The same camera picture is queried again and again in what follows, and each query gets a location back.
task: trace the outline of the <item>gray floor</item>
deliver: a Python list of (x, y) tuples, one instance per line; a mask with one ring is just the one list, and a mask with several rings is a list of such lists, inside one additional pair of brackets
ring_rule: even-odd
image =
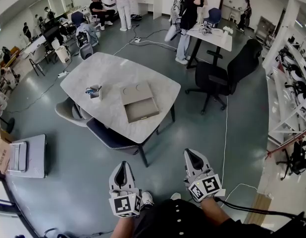
[[(229, 24), (221, 22), (221, 27)], [(168, 29), (167, 17), (153, 21), (151, 15), (145, 16), (136, 29), (138, 36)], [(134, 37), (133, 31), (119, 31), (118, 21), (107, 27), (101, 36), (98, 51), (114, 54)], [(162, 42), (166, 32), (155, 33), (149, 40)], [(248, 37), (235, 31), (232, 52), (222, 50), (223, 60), (218, 65), (226, 68), (228, 62), (241, 50)], [(178, 37), (171, 43), (176, 47)], [(196, 40), (193, 39), (190, 50)], [(198, 57), (212, 61), (207, 50), (216, 47), (203, 42)], [(64, 65), (44, 64), (46, 77), (38, 77), (31, 71), (12, 93), (7, 110), (22, 111), (5, 113), (15, 117), (13, 135), (21, 139), (38, 134), (47, 135), (48, 176), (45, 179), (7, 177), (20, 208), (38, 234), (45, 230), (59, 228), (61, 232), (70, 231), (76, 235), (107, 232), (114, 229), (118, 218), (114, 217), (110, 205), (108, 178), (114, 167), (127, 161), (133, 170), (136, 186), (149, 190), (156, 202), (169, 198), (174, 192), (182, 193), (182, 198), (190, 196), (185, 190), (183, 150), (196, 149), (204, 153), (215, 171), (222, 176), (226, 112), (220, 110), (217, 102), (211, 101), (204, 116), (200, 111), (205, 94), (184, 90), (195, 86), (194, 70), (186, 70), (175, 62), (175, 53), (155, 45), (142, 48), (127, 46), (118, 56), (132, 60), (154, 69), (177, 81), (182, 88), (175, 103), (176, 123), (168, 116), (161, 127), (165, 128), (160, 136), (154, 135), (145, 146), (150, 164), (145, 168), (140, 156), (129, 156), (108, 150), (87, 129), (67, 122), (54, 111), (56, 103), (67, 95), (59, 86), (61, 79), (35, 104), (27, 108), (41, 96), (55, 81)], [(69, 65), (71, 71), (80, 63), (74, 57)], [(257, 186), (262, 172), (262, 157), (265, 155), (268, 131), (268, 99), (264, 70), (260, 67), (240, 82), (228, 103), (228, 132), (224, 187), (229, 193), (239, 183)], [(239, 187), (229, 198), (229, 202), (250, 206), (255, 190)], [(226, 209), (234, 219), (246, 217), (246, 213)]]

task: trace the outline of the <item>sneaker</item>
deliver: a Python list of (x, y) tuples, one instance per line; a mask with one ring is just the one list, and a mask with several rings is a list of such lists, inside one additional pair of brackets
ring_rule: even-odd
[(181, 199), (182, 196), (180, 193), (174, 193), (172, 196), (171, 196), (171, 199), (172, 200), (177, 200), (177, 199)]
[(154, 205), (152, 195), (147, 191), (142, 192), (142, 201), (144, 205)]
[(186, 60), (186, 59), (184, 59), (184, 60), (179, 60), (177, 57), (175, 58), (175, 61), (177, 61), (177, 62), (179, 62), (179, 63), (181, 63), (181, 64), (183, 64), (183, 65), (187, 65), (188, 64), (188, 61)]

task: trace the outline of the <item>cardboard box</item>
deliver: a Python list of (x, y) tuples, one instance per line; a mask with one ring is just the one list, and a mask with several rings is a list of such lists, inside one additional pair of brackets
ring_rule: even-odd
[(120, 94), (129, 123), (159, 114), (153, 94), (146, 81), (122, 87)]
[(0, 128), (0, 173), (5, 174), (10, 160), (11, 135)]

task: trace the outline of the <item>pen holder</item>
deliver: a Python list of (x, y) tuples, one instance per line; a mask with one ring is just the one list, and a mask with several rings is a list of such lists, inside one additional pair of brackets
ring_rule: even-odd
[[(90, 88), (92, 88), (92, 89), (99, 89), (99, 87), (100, 87), (99, 85), (93, 85)], [(101, 101), (102, 100), (102, 89), (100, 89), (98, 92), (95, 92), (95, 93), (91, 94), (90, 95), (90, 99), (93, 102)]]

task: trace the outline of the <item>white pants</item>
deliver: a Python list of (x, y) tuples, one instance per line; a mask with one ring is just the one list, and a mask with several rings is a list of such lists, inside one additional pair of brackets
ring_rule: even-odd
[(121, 28), (131, 28), (131, 13), (130, 13), (130, 1), (117, 1), (117, 8), (121, 20)]
[(181, 39), (179, 40), (178, 48), (177, 48), (177, 58), (179, 60), (184, 60), (187, 56), (187, 50), (189, 46), (189, 42), (191, 40), (191, 36), (186, 34), (187, 31), (182, 29)]

